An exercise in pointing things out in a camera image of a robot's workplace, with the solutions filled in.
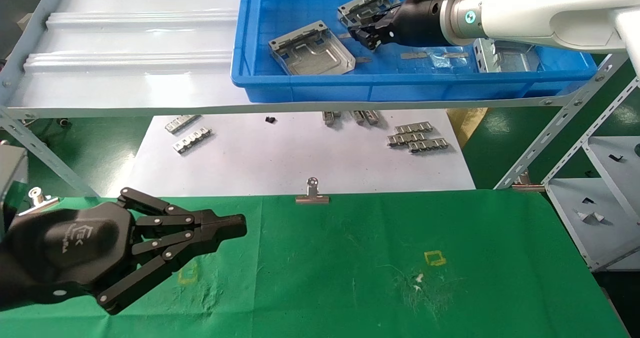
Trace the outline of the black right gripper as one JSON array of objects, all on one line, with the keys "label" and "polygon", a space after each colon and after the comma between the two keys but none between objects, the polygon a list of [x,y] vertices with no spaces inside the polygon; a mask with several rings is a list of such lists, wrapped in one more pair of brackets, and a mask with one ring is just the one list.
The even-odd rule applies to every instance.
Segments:
[{"label": "black right gripper", "polygon": [[399,6],[366,17],[349,28],[370,51],[393,42],[400,46],[443,46],[443,0],[404,0]]}]

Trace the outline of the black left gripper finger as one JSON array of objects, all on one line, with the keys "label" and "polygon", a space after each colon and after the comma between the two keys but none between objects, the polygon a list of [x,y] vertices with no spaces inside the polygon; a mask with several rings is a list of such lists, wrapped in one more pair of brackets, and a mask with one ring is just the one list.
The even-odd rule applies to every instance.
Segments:
[{"label": "black left gripper finger", "polygon": [[211,209],[190,211],[130,187],[119,193],[119,205],[141,213],[135,225],[144,230],[185,230],[222,224],[246,226],[242,214],[219,216]]}]

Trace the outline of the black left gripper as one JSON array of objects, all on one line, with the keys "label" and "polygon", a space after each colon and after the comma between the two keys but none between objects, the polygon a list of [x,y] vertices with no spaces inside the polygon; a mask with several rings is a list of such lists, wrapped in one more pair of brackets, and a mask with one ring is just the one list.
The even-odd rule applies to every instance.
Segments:
[{"label": "black left gripper", "polygon": [[114,202],[17,217],[0,245],[1,310],[92,296],[118,315],[193,258],[247,234],[245,226],[202,226],[131,248],[133,227],[133,214]]}]

